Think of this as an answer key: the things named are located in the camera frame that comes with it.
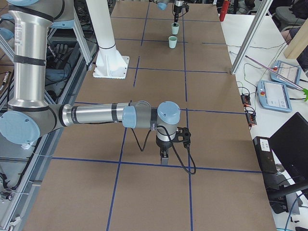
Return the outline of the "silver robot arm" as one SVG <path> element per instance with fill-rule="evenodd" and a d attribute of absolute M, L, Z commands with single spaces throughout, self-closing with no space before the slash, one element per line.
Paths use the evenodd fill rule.
<path fill-rule="evenodd" d="M 122 123 L 126 128 L 156 131 L 161 164 L 178 135 L 180 108 L 171 101 L 153 108 L 146 101 L 86 106 L 49 104 L 44 100 L 47 34 L 53 23 L 73 26 L 71 0 L 11 0 L 15 22 L 14 96 L 0 118 L 0 132 L 8 141 L 27 144 L 56 129 L 74 124 Z"/>
<path fill-rule="evenodd" d="M 153 0 L 153 2 L 155 4 L 157 4 L 157 7 L 160 10 L 165 10 L 168 3 L 169 3 L 169 0 Z M 183 0 L 174 0 L 173 1 L 172 12 L 173 12 L 173 15 L 174 15 L 174 23 L 173 23 L 174 26 L 178 22 L 179 14 L 181 13 L 183 8 L 184 8 L 184 1 Z"/>

